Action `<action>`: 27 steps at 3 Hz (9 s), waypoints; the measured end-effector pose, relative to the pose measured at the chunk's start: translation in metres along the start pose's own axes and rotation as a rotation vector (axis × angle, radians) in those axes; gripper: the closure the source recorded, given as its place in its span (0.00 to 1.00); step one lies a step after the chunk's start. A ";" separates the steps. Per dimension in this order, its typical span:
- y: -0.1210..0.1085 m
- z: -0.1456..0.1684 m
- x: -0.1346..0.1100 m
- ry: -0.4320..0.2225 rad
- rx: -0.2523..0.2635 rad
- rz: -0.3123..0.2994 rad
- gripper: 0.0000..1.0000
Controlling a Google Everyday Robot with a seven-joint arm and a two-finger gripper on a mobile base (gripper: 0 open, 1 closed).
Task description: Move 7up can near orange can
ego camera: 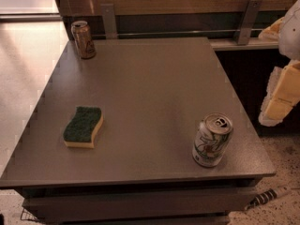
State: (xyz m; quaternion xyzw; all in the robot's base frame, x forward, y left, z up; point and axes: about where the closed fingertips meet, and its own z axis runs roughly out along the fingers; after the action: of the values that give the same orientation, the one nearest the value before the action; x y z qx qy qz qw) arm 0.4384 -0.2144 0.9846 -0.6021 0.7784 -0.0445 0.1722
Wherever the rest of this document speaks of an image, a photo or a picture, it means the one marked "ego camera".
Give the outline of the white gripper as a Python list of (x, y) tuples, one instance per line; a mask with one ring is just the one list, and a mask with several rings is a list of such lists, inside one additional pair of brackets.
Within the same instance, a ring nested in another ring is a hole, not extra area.
[(267, 84), (259, 122), (266, 127), (281, 123), (300, 101), (300, 0), (259, 34), (261, 40), (278, 41), (279, 52), (292, 59), (284, 68), (274, 67)]

